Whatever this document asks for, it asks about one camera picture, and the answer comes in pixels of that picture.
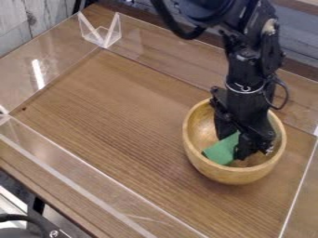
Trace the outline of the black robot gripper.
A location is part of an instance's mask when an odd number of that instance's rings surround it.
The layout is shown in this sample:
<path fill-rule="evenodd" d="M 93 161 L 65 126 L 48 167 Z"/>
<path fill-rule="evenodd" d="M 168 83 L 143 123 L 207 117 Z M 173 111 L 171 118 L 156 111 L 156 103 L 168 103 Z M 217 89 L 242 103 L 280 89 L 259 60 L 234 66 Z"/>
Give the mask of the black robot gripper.
<path fill-rule="evenodd" d="M 209 105 L 215 110 L 216 136 L 217 139 L 225 139 L 232 134 L 238 136 L 235 160 L 243 161 L 256 152 L 268 155 L 274 151 L 276 134 L 268 119 L 274 90 L 272 83 L 250 92 L 211 87 Z"/>

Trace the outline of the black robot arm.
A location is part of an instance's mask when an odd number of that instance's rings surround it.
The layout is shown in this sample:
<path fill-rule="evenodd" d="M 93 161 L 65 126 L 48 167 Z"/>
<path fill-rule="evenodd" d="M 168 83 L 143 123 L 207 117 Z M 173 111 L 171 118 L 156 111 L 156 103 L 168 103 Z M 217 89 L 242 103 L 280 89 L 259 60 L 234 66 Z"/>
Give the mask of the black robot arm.
<path fill-rule="evenodd" d="M 180 38 L 192 40 L 207 28 L 219 28 L 228 72 L 224 86 L 211 88 L 216 135 L 225 139 L 238 134 L 236 160 L 256 152 L 270 153 L 275 132 L 268 110 L 282 108 L 274 104 L 274 92 L 283 84 L 276 70 L 284 59 L 274 5 L 268 0 L 176 0 L 180 14 L 193 24 L 187 32 L 164 1 L 149 1 L 168 29 Z"/>

